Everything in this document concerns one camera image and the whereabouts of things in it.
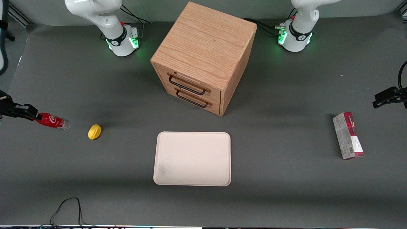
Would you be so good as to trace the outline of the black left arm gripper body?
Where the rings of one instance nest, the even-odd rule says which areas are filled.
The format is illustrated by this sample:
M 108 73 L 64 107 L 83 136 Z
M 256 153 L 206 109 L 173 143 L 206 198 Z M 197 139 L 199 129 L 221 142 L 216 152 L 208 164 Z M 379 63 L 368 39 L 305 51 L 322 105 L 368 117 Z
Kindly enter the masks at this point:
M 405 87 L 394 87 L 394 103 L 403 103 L 407 109 L 407 92 Z

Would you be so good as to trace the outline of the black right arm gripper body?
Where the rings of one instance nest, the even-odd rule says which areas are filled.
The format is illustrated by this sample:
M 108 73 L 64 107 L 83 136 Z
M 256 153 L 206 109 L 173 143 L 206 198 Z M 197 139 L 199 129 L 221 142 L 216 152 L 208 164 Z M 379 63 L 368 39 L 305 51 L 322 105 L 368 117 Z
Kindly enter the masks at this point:
M 4 91 L 0 91 L 0 116 L 9 116 L 15 118 L 16 116 L 12 113 L 13 109 L 15 108 L 15 103 L 13 102 L 12 98 L 5 93 Z

